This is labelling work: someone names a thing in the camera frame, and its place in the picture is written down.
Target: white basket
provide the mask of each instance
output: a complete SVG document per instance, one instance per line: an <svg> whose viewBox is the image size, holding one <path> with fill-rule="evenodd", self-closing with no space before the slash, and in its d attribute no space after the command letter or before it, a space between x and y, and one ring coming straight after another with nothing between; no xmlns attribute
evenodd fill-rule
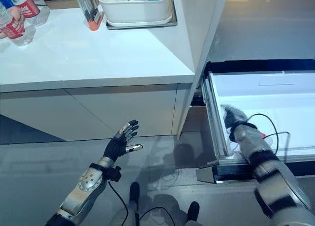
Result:
<svg viewBox="0 0 315 226"><path fill-rule="evenodd" d="M107 21L112 23L156 22L171 17L169 0L99 2Z"/></svg>

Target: robotic arm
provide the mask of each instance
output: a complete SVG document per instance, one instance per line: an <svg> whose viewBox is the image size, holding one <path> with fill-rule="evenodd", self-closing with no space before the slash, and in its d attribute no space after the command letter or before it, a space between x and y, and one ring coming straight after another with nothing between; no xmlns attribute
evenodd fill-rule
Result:
<svg viewBox="0 0 315 226"><path fill-rule="evenodd" d="M142 149L142 145L126 146L137 135L134 132L139 128L137 124L136 120L130 121L116 133L108 143L103 157L98 163L90 164L46 226L78 226L82 223L97 197L104 191L107 181L119 181L121 168L113 168L117 158Z"/></svg>
<svg viewBox="0 0 315 226"><path fill-rule="evenodd" d="M247 116L232 106L224 106L226 128L231 128L231 141L240 145L241 154L253 167L260 183L255 197L265 215L275 226L315 226L311 202L293 173L260 137L257 127Z"/></svg>

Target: black cable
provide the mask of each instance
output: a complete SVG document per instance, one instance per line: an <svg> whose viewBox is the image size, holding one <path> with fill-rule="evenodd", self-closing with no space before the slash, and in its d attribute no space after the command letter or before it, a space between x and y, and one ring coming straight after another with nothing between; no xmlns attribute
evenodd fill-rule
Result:
<svg viewBox="0 0 315 226"><path fill-rule="evenodd" d="M278 132L277 134L278 134L278 135L279 135L279 134L288 134L288 135L290 135L290 133L289 133L288 131ZM263 139L265 139L265 138L267 138L267 137L269 137L269 136L274 136L274 135L276 135L276 133L273 133L273 134L270 134L270 135L268 135L268 136L265 136Z"/></svg>
<svg viewBox="0 0 315 226"><path fill-rule="evenodd" d="M260 113L251 115L251 116L247 119L247 122L248 122L252 117L257 116L257 115L261 115L261 116L264 116L264 117L266 117L267 119L269 119L269 121L271 122L272 126L273 126L274 129L275 129L275 133L274 133L274 134L277 136L277 147L276 147L276 151L275 151L274 154L276 155L277 152L278 152L278 149L279 149L279 135L278 135L276 126L275 126L274 122L272 122L272 120L271 120L267 115L265 115L265 114L260 114Z"/></svg>
<svg viewBox="0 0 315 226"><path fill-rule="evenodd" d="M288 151L288 148L289 148L289 142L290 142L291 133L288 132L288 131L281 131L281 132L278 132L278 135L279 134L287 134L287 138L286 138L286 142L285 142L285 150L284 150L284 163L286 163L286 157L287 157L287 151ZM273 135L276 135L276 133L273 133L273 134L270 134L268 136L265 136L263 139L265 139L267 137L270 137L270 136L273 136Z"/></svg>
<svg viewBox="0 0 315 226"><path fill-rule="evenodd" d="M126 217L125 217L125 219L124 219L124 221L123 221L123 223L122 223L122 226L123 226L124 223L126 222L127 218L128 218L128 215L129 215L128 208L127 208L127 206L126 206L124 200L122 199L122 197L121 197L121 196L119 195L119 193L113 188L112 184L111 184L109 181L108 181L108 185L109 185L110 188L114 191L114 193L118 196L118 198L121 200L121 202L123 203L123 205L124 205L124 207L125 207L125 209L126 209L127 214L126 214Z"/></svg>
<svg viewBox="0 0 315 226"><path fill-rule="evenodd" d="M148 210L147 212L145 212L145 213L140 217L139 220L141 220L147 213L149 213L150 211L155 210L155 209L163 209L163 210L165 210L166 213L168 214L168 216L171 218L171 220L172 220L172 222L173 222L173 225L175 226L175 222L174 222L172 216L170 215L170 213L167 211L167 209L165 209L164 207L161 207L161 206L154 207L154 208Z"/></svg>

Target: kitchen counter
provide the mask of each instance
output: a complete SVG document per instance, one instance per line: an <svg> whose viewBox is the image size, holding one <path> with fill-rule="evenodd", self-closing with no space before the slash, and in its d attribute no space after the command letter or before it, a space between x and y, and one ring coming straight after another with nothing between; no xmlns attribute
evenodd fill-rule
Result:
<svg viewBox="0 0 315 226"><path fill-rule="evenodd" d="M194 68L181 5L178 26L96 32L79 8L51 10L33 42L0 41L0 92L191 83Z"/></svg>

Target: drawer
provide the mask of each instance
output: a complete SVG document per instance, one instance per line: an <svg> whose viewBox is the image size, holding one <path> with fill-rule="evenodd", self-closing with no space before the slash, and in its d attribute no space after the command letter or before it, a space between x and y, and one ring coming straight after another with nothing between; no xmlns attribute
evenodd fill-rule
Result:
<svg viewBox="0 0 315 226"><path fill-rule="evenodd" d="M237 143L228 138L221 108L232 105L250 117L262 113L274 122L279 134L277 156L286 162L296 176L315 174L315 73L258 72L204 75L201 89L207 109L209 148L216 160L197 171L200 181L240 180L252 178L252 171L243 159ZM271 122L263 116L250 120L265 135L275 133ZM266 138L275 151L276 136Z"/></svg>

